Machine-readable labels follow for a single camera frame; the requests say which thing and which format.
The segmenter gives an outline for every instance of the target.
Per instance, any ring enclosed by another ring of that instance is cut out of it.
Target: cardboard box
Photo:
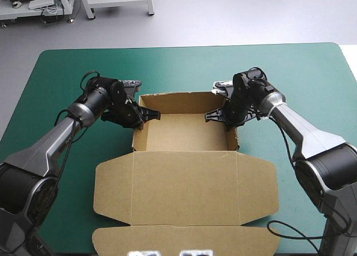
[[[97,229],[98,254],[273,255],[278,237],[241,225],[278,210],[276,167],[236,152],[236,129],[205,122],[204,113],[219,108],[222,98],[174,93],[144,95],[139,103],[160,110],[162,119],[135,131],[133,153],[97,167],[95,212],[130,224]]]

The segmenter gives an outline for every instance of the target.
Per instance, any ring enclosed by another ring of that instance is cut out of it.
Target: box flap
[[[275,166],[234,151],[134,152],[96,174],[94,210],[132,225],[241,225],[278,210]]]
[[[93,244],[100,256],[138,250],[179,256],[185,249],[211,249],[217,256],[273,256],[279,238],[266,228],[244,226],[129,226],[97,229]]]
[[[234,151],[237,129],[205,120],[205,113],[223,106],[224,98],[213,93],[169,93],[141,96],[144,107],[160,110],[161,120],[136,129],[135,151]]]
[[[94,211],[118,221],[131,221],[134,154],[127,154],[97,166]]]

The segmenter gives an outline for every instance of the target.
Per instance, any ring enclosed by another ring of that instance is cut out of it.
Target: green work surface
[[[254,66],[266,72],[292,109],[357,144],[357,83],[335,44],[53,50],[38,58],[0,142],[0,160],[53,127],[58,111],[81,94],[79,82],[89,70],[109,78],[142,80],[140,94],[148,94],[209,91],[214,81],[230,80]],[[97,121],[73,145],[59,196],[40,229],[54,251],[94,252],[91,235],[96,228],[123,225],[93,211],[94,178],[100,162],[132,151],[132,135],[131,129]],[[321,235],[325,219],[296,181],[279,129],[269,120],[253,120],[239,128],[239,138],[240,152],[274,162],[278,169],[279,212],[249,225],[265,226],[277,219],[308,236]],[[312,251],[308,242],[293,240],[281,240],[278,250]]]

